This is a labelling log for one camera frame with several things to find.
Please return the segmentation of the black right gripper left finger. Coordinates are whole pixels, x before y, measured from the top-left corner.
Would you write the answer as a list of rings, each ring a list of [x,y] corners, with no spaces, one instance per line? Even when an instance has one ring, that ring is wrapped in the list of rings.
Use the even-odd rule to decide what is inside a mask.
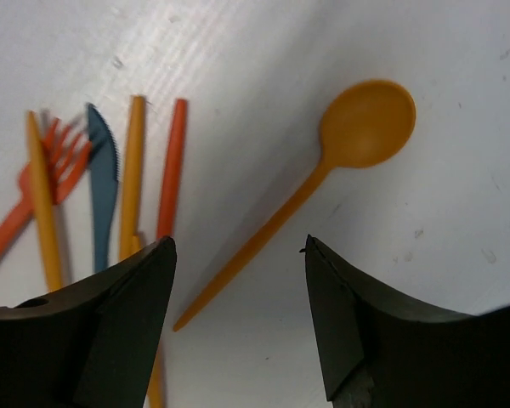
[[[166,237],[56,292],[0,307],[0,407],[140,407],[173,287]]]

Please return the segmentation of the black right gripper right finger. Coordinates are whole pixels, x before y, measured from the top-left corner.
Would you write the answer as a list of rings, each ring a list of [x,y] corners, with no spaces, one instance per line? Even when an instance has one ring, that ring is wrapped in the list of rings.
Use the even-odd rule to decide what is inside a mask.
[[[463,314],[355,268],[315,237],[306,283],[335,407],[510,407],[510,305]]]

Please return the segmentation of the blue plastic knife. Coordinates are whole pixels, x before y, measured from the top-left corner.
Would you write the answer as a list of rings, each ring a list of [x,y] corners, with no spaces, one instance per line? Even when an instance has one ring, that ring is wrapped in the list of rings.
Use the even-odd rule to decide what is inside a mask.
[[[108,268],[111,226],[118,192],[116,142],[94,104],[87,104],[88,138],[92,144],[90,173],[93,212],[93,271]]]

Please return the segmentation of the orange plastic fork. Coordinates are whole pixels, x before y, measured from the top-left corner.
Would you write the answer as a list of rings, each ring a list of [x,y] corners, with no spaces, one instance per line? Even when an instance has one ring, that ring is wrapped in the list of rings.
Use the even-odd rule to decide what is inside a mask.
[[[73,191],[89,162],[92,144],[81,131],[69,138],[73,126],[60,127],[54,118],[43,139],[42,147],[48,156],[48,171],[53,204],[59,205]],[[0,261],[19,234],[33,218],[31,203],[30,167],[24,166],[17,179],[20,200],[0,223]]]

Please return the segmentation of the yellow plastic spoon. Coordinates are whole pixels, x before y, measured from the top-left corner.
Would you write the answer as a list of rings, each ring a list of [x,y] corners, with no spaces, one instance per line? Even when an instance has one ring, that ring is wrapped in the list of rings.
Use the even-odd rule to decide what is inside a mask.
[[[332,170],[373,167],[396,155],[409,140],[416,116],[414,99],[396,82],[368,80],[339,94],[320,120],[321,155],[314,171],[207,283],[173,330],[184,328],[250,263]]]

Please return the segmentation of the yellow chopstick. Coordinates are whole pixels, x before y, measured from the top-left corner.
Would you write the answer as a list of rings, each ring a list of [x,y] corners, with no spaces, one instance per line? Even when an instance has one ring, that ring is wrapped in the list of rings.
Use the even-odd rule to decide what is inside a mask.
[[[34,111],[26,112],[25,133],[30,157],[31,197],[37,221],[42,265],[48,291],[55,292],[62,287],[60,249],[48,178],[48,163]]]
[[[145,97],[134,95],[131,100],[123,163],[122,204],[119,235],[119,260],[129,258],[133,236],[137,232],[142,181],[145,136]]]

